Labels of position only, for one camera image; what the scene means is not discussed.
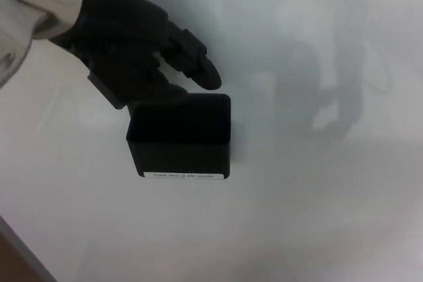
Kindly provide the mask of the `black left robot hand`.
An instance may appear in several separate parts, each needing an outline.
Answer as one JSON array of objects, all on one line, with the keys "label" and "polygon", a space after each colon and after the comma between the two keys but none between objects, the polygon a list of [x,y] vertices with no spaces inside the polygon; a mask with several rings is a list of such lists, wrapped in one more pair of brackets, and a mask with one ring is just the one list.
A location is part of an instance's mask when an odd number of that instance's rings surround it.
[{"label": "black left robot hand", "polygon": [[160,71],[160,58],[206,90],[221,87],[207,47],[148,0],[83,0],[74,26],[50,41],[88,68],[89,80],[116,109],[188,98]]}]

